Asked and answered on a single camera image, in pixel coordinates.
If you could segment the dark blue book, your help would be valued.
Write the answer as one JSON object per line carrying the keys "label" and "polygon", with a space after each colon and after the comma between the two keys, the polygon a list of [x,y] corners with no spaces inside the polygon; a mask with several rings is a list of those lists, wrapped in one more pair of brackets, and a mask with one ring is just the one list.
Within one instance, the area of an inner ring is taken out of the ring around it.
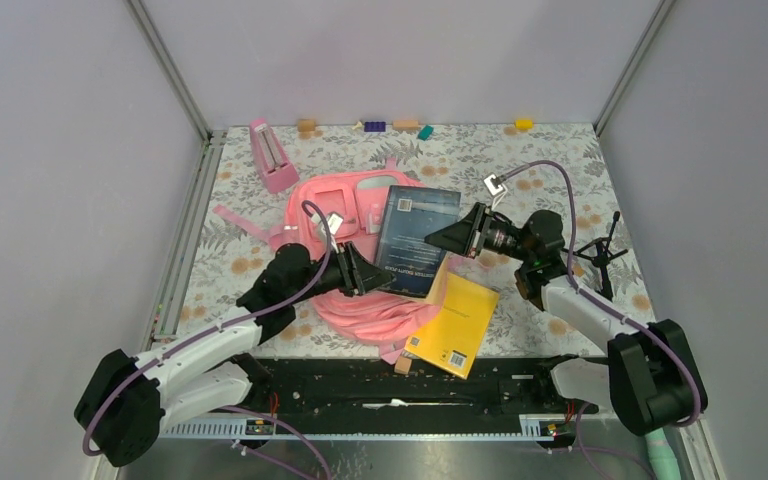
{"label": "dark blue book", "polygon": [[425,237],[456,222],[457,191],[393,185],[388,190],[374,263],[393,276],[386,293],[425,298],[431,292],[445,252]]}

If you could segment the pink student backpack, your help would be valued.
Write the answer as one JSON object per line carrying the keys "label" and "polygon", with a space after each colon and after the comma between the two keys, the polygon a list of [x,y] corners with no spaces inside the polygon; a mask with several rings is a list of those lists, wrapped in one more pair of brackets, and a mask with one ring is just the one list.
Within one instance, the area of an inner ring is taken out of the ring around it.
{"label": "pink student backpack", "polygon": [[[319,175],[298,184],[287,201],[283,222],[269,230],[257,227],[223,205],[216,206],[213,212],[267,243],[274,251],[286,243],[300,243],[318,258],[324,253],[320,220],[302,209],[303,201],[311,201],[326,215],[330,212],[342,215],[344,223],[334,240],[353,242],[360,253],[372,261],[391,185],[420,186],[421,183],[400,171],[396,159],[389,158],[380,170]],[[425,298],[380,291],[351,298],[331,292],[315,297],[312,305],[337,333],[377,346],[381,358],[393,363],[408,338],[441,310],[447,270],[448,261],[444,259]]]}

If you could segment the yellow notebook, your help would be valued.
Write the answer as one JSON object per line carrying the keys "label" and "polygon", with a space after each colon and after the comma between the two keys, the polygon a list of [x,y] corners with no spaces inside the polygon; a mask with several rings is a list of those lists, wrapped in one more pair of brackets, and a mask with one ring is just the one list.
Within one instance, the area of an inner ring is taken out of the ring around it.
{"label": "yellow notebook", "polygon": [[441,310],[408,338],[404,351],[466,379],[498,300],[498,292],[448,273]]}

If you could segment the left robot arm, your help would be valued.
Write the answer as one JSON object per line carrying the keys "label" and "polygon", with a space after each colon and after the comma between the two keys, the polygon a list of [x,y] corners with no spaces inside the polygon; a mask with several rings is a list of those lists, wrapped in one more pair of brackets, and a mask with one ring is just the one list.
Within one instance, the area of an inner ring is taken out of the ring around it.
{"label": "left robot arm", "polygon": [[252,287],[220,319],[176,340],[128,355],[117,349],[98,363],[75,407],[87,456],[114,467],[147,452],[169,427],[238,404],[256,411],[269,401],[267,380],[233,358],[277,336],[296,318],[296,304],[338,292],[356,297],[392,283],[391,272],[369,262],[351,242],[324,232],[325,250],[278,248]]}

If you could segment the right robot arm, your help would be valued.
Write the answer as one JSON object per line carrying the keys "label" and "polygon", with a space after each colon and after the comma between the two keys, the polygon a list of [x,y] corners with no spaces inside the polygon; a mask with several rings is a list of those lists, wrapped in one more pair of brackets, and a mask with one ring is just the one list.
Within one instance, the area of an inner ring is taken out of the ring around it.
{"label": "right robot arm", "polygon": [[535,402],[557,412],[572,399],[612,410],[637,436],[667,426],[688,427],[708,397],[687,337],[673,320],[642,324],[581,283],[573,272],[574,230],[551,210],[515,225],[480,202],[462,219],[425,236],[425,243],[465,258],[489,250],[519,261],[520,296],[574,327],[606,358],[561,357],[533,386]]}

